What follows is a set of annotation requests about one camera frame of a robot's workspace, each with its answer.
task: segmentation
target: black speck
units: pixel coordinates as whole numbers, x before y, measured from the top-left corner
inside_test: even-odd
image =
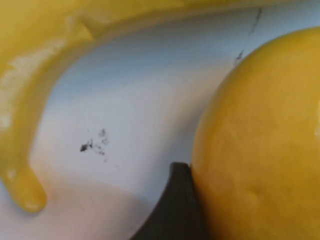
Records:
[[[101,143],[102,143],[103,145],[107,145],[107,144],[109,143],[108,138],[102,139],[102,140],[101,140]]]
[[[88,150],[88,145],[87,144],[81,145],[80,152],[85,152],[87,150]]]
[[[90,142],[88,142],[88,146],[92,149],[94,147],[94,141],[90,139]]]
[[[241,52],[239,53],[239,55],[236,57],[235,60],[237,60],[237,61],[241,60],[241,59],[243,58],[243,56],[244,56],[244,52],[245,52],[245,50],[242,49]]]
[[[95,149],[102,149],[102,147],[99,145],[99,144],[95,144],[94,146],[93,146]]]
[[[106,132],[106,130],[103,128],[103,129],[101,129],[101,131],[99,132],[99,137],[100,137],[100,138],[103,138],[103,137],[106,136],[106,134],[107,134],[107,132]]]

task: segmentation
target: crack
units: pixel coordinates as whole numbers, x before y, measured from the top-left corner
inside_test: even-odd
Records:
[[[238,63],[242,60],[244,57],[245,49],[242,49],[241,52],[238,54],[238,56],[234,60],[234,66],[238,65]]]
[[[260,19],[262,17],[262,13],[263,13],[263,8],[262,7],[258,8],[253,25],[251,27],[251,30],[250,30],[248,36],[251,36],[252,34],[255,33],[255,30],[257,29],[257,26],[258,26]]]

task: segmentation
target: yellow banana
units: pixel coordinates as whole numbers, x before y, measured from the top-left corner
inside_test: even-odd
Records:
[[[90,48],[155,23],[276,0],[1,0],[0,176],[16,204],[38,212],[46,194],[28,165],[57,77]]]

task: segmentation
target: dark stain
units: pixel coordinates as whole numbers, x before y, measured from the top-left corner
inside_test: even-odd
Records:
[[[103,129],[101,129],[101,131],[99,132],[99,137],[100,138],[103,138],[103,137],[105,137],[107,135],[107,132],[106,132],[106,130],[103,128]]]
[[[109,136],[107,131],[103,128],[98,133],[97,138],[91,138],[86,144],[81,145],[80,152],[93,150],[96,154],[101,156],[106,155],[106,146],[109,144]]]
[[[92,148],[93,148],[93,140],[90,139],[90,141],[88,141],[86,144],[81,145],[80,152],[85,152]]]
[[[262,13],[263,13],[263,8],[261,8],[261,7],[258,8],[256,16],[255,16],[255,20],[253,22],[253,25],[252,25],[251,30],[249,32],[249,35],[252,35],[255,32],[255,30],[256,30],[256,28],[257,28],[257,26],[259,24],[259,21],[260,21],[260,19],[262,17]]]
[[[236,60],[236,61],[241,60],[241,59],[244,57],[244,52],[245,52],[245,50],[242,49],[241,52],[239,53],[239,55],[236,57],[235,60]]]

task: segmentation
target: yellow skin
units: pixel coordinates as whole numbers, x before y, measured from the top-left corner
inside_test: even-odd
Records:
[[[320,28],[278,38],[219,88],[192,176],[219,240],[320,239]]]
[[[174,18],[277,0],[1,0],[0,176],[38,212],[46,194],[28,166],[37,123],[57,77],[105,40]]]

